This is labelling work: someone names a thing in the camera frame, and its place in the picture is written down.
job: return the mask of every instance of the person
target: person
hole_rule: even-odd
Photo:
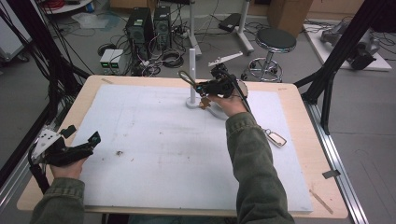
[[[233,175],[239,182],[236,197],[237,223],[294,223],[288,212],[286,192],[273,165],[271,148],[262,128],[241,98],[232,95],[208,99],[222,107],[226,120],[227,148]],[[82,223],[84,183],[79,179],[82,164],[51,166],[55,177],[34,209],[31,223]]]

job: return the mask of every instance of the floor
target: floor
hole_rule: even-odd
[[[208,1],[208,5],[197,4],[197,15],[211,14],[216,7],[214,1]],[[234,12],[231,8],[240,8],[239,3],[235,7],[219,7],[216,15],[224,19],[221,14]],[[106,29],[78,29],[77,24],[70,24],[70,15],[63,15],[59,23],[67,29],[71,29],[66,39],[76,50],[80,58],[95,74],[101,74],[99,64],[100,56],[97,49],[110,41],[115,41],[116,35],[122,34],[125,21],[117,16],[111,16],[105,10],[106,1],[101,3],[95,11],[104,18],[110,19],[110,25]],[[217,22],[207,16],[196,18],[196,29],[219,33],[215,29]],[[248,17],[247,22],[258,21],[266,24],[265,18]],[[396,41],[394,35],[388,35]],[[247,34],[247,38],[254,39],[253,35]],[[243,47],[236,34],[229,35],[198,35],[197,39],[203,52],[202,58],[197,61],[197,77],[211,78],[207,63],[235,54]],[[288,54],[276,54],[277,60],[283,67],[285,83],[293,83],[303,77],[316,72],[321,63],[305,34],[297,37],[297,47]],[[248,62],[254,58],[262,57],[266,51],[260,49],[254,41],[251,42],[255,51],[249,56],[241,56],[238,60],[226,63],[229,71],[238,77],[243,72]],[[396,55],[384,49],[379,54],[387,59],[396,59]],[[88,71],[85,65],[72,53],[73,62],[76,66]],[[188,56],[183,57],[185,62],[182,68],[188,69]],[[396,67],[395,61],[388,61],[392,67]],[[164,68],[157,77],[177,77],[177,69]],[[332,107],[330,114],[330,132],[347,174],[352,182],[354,190],[361,202],[365,215],[370,223],[396,223],[396,150],[393,142],[396,139],[396,102],[393,94],[396,93],[396,72],[352,71],[340,69],[335,77],[332,92]],[[7,66],[0,68],[0,120],[3,127],[7,128],[0,132],[0,165],[3,166],[12,151],[22,140],[38,115],[47,104],[48,83],[44,79],[34,62],[23,63],[14,60]],[[308,86],[300,88],[303,93]],[[0,223],[27,223],[30,213],[19,211],[16,201],[23,190],[26,181],[30,178],[26,175],[19,186],[15,186],[15,192],[7,202],[7,206],[1,206]],[[96,214],[87,214],[84,223],[100,223],[101,217]],[[346,219],[306,219],[296,218],[297,223],[352,223]]]

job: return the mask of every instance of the sleeve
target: sleeve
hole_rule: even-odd
[[[43,199],[35,206],[30,223],[82,224],[84,188],[80,180],[55,178]]]
[[[238,223],[294,223],[262,128],[251,114],[240,113],[226,121],[226,130],[233,175],[239,182]]]

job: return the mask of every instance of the tape piece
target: tape piece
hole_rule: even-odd
[[[325,179],[329,179],[330,177],[336,177],[340,174],[341,173],[338,170],[330,170],[328,172],[323,173],[322,175],[324,176]]]

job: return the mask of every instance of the round stool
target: round stool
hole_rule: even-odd
[[[256,43],[268,50],[268,54],[265,58],[251,61],[247,70],[260,81],[282,82],[282,67],[272,60],[273,55],[274,53],[291,52],[296,47],[296,42],[296,38],[286,31],[275,28],[260,30],[256,35]],[[248,75],[244,72],[241,79],[248,79]]]

